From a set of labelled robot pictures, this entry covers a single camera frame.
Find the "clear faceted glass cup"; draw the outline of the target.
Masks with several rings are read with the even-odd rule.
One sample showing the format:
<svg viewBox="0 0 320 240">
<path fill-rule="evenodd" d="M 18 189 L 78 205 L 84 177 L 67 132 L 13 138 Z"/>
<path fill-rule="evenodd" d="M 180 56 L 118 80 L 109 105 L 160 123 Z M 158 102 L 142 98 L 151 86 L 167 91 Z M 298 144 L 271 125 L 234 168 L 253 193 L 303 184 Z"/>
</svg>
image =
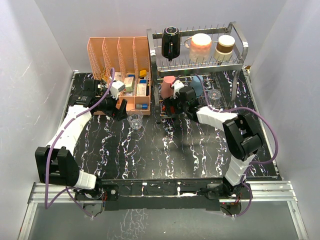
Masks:
<svg viewBox="0 0 320 240">
<path fill-rule="evenodd" d="M 127 120 L 133 130 L 139 130 L 143 125 L 143 113 L 138 109 L 127 112 Z"/>
</svg>

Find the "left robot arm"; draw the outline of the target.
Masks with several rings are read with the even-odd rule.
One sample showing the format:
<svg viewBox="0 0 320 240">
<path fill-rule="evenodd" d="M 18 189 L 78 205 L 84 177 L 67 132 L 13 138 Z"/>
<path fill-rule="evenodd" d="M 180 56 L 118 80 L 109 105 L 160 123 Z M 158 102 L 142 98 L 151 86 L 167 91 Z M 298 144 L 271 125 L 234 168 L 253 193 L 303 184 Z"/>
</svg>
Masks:
<svg viewBox="0 0 320 240">
<path fill-rule="evenodd" d="M 45 147 L 35 151 L 35 160 L 41 183 L 84 189 L 93 200 L 103 195 L 97 177 L 80 170 L 74 158 L 74 149 L 86 124 L 95 112 L 117 119 L 127 117 L 127 101 L 117 108 L 117 101 L 125 84 L 114 80 L 111 87 L 99 80 L 86 79 L 83 89 L 70 102 L 62 125 Z"/>
</svg>

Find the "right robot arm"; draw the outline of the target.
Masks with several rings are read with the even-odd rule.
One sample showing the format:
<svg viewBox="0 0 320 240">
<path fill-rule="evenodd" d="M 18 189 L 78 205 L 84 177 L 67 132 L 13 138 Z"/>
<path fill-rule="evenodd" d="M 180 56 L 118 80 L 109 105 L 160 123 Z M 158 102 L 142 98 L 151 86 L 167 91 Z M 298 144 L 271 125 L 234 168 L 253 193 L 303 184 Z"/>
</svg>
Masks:
<svg viewBox="0 0 320 240">
<path fill-rule="evenodd" d="M 246 171 L 263 146 L 263 137 L 250 113 L 223 112 L 199 103 L 195 90 L 177 81 L 169 85 L 170 95 L 163 100 L 168 116 L 185 114 L 190 120 L 224 132 L 231 153 L 221 192 L 233 199 L 240 194 Z"/>
</svg>

